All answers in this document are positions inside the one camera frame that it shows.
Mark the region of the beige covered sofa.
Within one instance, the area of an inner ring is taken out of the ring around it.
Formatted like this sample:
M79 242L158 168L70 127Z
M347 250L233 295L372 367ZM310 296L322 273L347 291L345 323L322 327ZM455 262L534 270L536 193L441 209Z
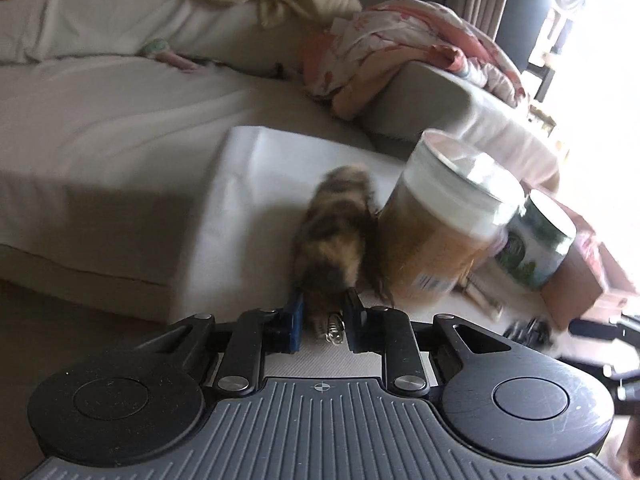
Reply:
M195 197L227 133L280 131L334 164L409 155L427 128L555 188L559 162L514 110L467 81L406 65L353 122L297 79L314 30L262 27L254 4L4 0L1 276L42 294L151 321L170 299Z

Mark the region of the green lid glass jar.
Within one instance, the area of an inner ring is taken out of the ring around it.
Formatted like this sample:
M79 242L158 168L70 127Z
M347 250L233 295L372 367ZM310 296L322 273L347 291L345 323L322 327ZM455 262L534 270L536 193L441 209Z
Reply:
M541 290L559 269L577 231L570 216L551 197L531 190L506 226L498 266L521 286Z

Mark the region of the clear plastic powder jar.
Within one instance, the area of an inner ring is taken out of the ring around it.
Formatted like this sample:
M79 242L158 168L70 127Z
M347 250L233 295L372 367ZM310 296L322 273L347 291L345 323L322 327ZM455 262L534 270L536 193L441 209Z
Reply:
M524 202L488 154L425 130L378 215L384 284L396 304L432 304L492 252Z

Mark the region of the floral pink blanket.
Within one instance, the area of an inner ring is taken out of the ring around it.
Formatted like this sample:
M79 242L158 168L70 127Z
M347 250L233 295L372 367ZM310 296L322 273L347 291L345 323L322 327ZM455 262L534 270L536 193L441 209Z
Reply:
M480 88L512 108L528 101L521 72L484 32L437 2L387 0L334 18L303 47L303 81L352 120L411 62Z

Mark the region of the brown fur tail keychain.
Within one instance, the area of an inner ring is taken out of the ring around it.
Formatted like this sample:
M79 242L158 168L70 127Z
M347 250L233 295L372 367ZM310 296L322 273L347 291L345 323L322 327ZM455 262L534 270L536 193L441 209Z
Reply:
M378 201L366 167L339 166L316 186L294 236L291 276L303 297L305 324L318 339L334 341L331 321L359 284L384 304L395 303L383 278Z

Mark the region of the pink cardboard box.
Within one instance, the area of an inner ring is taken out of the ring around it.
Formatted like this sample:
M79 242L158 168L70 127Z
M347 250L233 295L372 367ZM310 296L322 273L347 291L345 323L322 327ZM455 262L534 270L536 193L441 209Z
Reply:
M577 235L564 261L541 291L552 322L566 330L574 318L608 321L639 312L639 291L590 224L557 203L573 221Z

